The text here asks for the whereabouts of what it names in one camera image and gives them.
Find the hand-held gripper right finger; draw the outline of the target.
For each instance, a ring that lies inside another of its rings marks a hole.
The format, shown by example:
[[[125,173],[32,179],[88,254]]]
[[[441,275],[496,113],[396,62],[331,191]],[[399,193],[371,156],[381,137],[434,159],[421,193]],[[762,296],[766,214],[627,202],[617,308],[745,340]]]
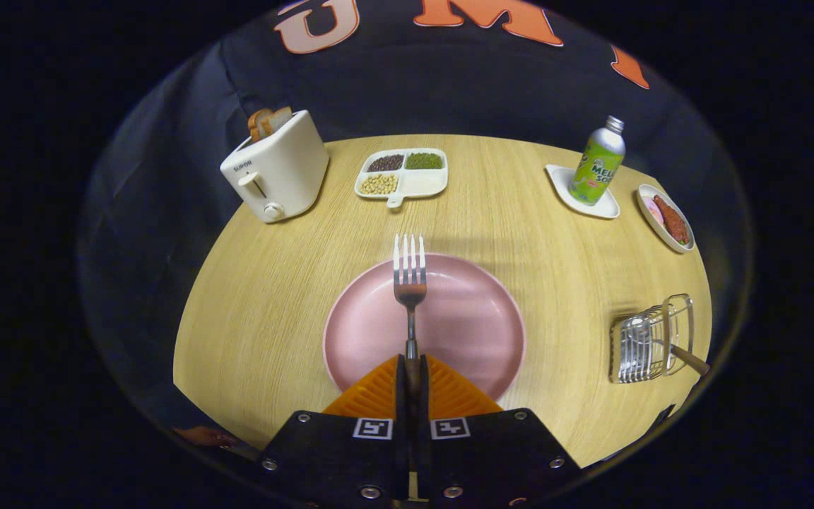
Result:
[[[430,507],[534,507],[584,479],[532,409],[433,418],[430,356],[416,380],[418,495]]]

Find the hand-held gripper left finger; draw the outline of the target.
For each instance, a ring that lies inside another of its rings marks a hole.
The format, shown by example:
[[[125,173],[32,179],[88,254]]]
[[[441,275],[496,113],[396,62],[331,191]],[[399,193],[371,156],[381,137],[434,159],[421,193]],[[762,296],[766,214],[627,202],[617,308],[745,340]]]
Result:
[[[295,507],[390,507],[408,493],[405,367],[397,355],[350,387],[378,387],[385,416],[300,410],[259,455],[259,485]]]

